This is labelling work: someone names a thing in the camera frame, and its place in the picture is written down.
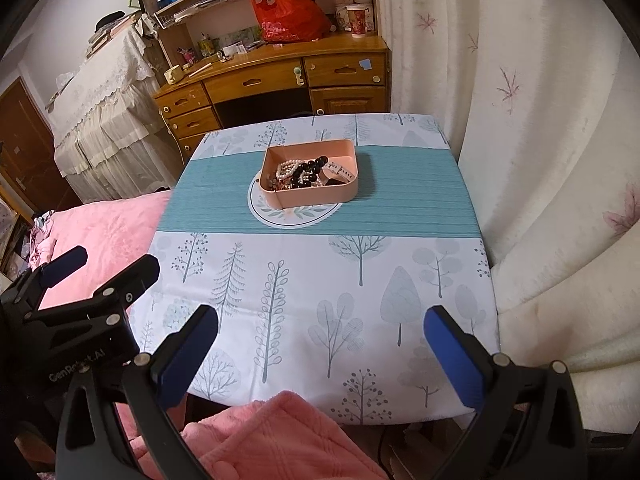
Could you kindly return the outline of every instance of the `pink fleece blanket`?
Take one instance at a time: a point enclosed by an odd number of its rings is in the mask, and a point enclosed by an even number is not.
[[[86,265],[50,288],[40,308],[90,298],[94,290],[145,254],[171,191],[126,200],[94,202],[54,213],[49,237],[53,258],[82,245]]]
[[[182,437],[216,480],[387,478],[333,420],[293,392],[187,424]],[[141,436],[131,447],[145,475],[162,479]]]

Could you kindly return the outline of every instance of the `screw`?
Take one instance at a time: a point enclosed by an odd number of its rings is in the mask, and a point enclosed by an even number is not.
[[[149,361],[151,361],[151,354],[146,352],[142,352],[133,358],[133,362],[136,366],[148,365]]]
[[[120,321],[120,314],[111,314],[108,318],[107,318],[107,325],[109,326],[113,326],[115,325],[117,322]]]
[[[551,363],[551,367],[557,374],[564,374],[566,372],[566,364],[564,364],[562,361],[553,361]]]
[[[511,359],[509,359],[509,356],[507,354],[498,352],[497,354],[494,354],[494,363],[496,363],[498,366],[505,367],[511,364]]]

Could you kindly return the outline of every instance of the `pink tray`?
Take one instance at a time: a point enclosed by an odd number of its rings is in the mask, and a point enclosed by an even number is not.
[[[330,162],[336,162],[351,171],[355,178],[347,184],[338,186],[305,187],[304,189],[283,191],[268,190],[268,180],[274,178],[281,162],[293,159],[311,160],[321,155],[326,156]],[[260,174],[260,190],[267,204],[274,209],[348,202],[358,193],[358,163],[353,142],[348,139],[323,140],[267,148]]]

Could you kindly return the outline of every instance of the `wooden desk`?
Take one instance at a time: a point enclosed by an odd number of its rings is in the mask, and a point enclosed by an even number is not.
[[[236,125],[226,123],[223,107],[238,98],[305,89],[309,111],[317,115],[388,112],[389,65],[379,36],[333,34],[307,43],[266,45],[214,62],[194,77],[162,86],[154,99],[187,160],[204,133]]]

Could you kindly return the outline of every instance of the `drawer handle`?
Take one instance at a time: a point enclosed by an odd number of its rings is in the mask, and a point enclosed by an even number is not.
[[[336,68],[334,72],[337,74],[355,74],[357,70],[350,66],[343,66],[342,68]]]
[[[298,84],[298,86],[304,86],[305,80],[302,79],[302,69],[297,66],[293,69],[293,73],[296,75],[296,83]]]

